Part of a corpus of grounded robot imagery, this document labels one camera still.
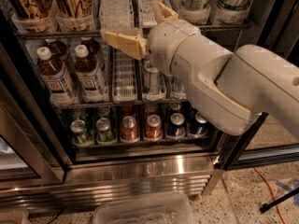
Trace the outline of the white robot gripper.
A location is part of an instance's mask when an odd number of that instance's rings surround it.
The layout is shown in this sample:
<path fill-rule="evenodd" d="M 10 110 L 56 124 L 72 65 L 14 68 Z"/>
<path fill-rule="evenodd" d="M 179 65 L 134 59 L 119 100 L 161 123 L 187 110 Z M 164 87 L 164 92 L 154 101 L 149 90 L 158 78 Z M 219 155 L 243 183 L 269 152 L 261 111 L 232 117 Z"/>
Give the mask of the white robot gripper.
<path fill-rule="evenodd" d="M 175 20 L 178 18 L 177 12 L 160 1 L 152 1 L 152 11 L 155 20 L 160 23 L 149 31 L 147 39 L 143 31 L 136 27 L 102 28 L 100 34 L 111 47 L 136 60 L 147 58 L 149 50 L 150 64 L 171 77 L 171 62 L 179 45 L 201 32 L 197 26 L 185 20 Z"/>

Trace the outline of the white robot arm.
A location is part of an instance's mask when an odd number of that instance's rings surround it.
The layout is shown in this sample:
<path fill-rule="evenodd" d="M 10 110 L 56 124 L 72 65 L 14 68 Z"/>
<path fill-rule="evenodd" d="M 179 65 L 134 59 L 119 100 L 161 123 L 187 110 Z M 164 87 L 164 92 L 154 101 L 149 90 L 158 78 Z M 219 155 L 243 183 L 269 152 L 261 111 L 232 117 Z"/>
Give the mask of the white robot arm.
<path fill-rule="evenodd" d="M 264 112 L 299 137 L 298 67 L 255 45 L 231 52 L 165 4 L 152 6 L 157 25 L 147 36 L 136 28 L 104 28 L 101 36 L 181 81 L 189 102 L 217 129 L 240 135 Z"/>

